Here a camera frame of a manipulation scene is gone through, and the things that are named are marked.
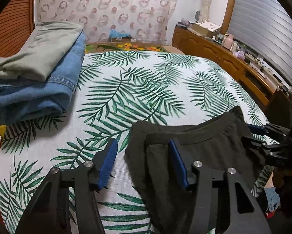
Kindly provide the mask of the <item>person's right hand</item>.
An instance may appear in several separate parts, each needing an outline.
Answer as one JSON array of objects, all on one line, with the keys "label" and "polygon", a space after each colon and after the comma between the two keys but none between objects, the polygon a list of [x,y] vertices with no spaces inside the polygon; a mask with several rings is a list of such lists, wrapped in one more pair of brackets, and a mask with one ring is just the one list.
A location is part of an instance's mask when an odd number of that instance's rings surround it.
[{"label": "person's right hand", "polygon": [[281,201],[292,201],[292,169],[274,168],[272,183]]}]

